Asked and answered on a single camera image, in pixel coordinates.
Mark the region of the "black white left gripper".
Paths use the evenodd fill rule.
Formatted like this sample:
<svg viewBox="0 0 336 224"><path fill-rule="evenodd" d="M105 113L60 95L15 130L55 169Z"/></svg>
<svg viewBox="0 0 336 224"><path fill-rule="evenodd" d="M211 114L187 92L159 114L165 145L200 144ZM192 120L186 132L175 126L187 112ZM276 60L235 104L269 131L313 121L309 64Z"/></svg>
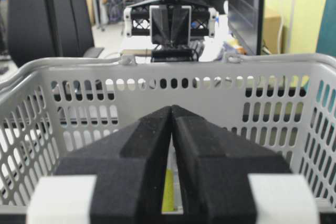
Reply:
<svg viewBox="0 0 336 224"><path fill-rule="evenodd" d="M145 0L124 9L125 34L149 36L158 45L152 62L198 61L192 39L215 36L217 11L193 0Z"/></svg>

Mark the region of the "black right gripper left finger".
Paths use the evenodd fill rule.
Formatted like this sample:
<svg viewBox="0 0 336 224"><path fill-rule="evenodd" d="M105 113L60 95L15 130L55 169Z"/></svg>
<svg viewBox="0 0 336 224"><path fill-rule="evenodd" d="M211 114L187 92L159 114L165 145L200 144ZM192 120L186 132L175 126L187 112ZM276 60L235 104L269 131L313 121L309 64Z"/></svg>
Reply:
<svg viewBox="0 0 336 224"><path fill-rule="evenodd" d="M63 157L30 200L27 223L139 223L161 214L171 108Z"/></svg>

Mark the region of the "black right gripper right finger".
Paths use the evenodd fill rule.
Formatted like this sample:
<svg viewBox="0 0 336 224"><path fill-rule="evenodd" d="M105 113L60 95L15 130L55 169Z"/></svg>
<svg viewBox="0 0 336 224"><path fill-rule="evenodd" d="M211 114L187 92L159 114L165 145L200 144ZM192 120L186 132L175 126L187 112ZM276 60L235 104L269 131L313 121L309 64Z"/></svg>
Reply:
<svg viewBox="0 0 336 224"><path fill-rule="evenodd" d="M306 180L278 153L172 106L184 209L207 223L319 223Z"/></svg>

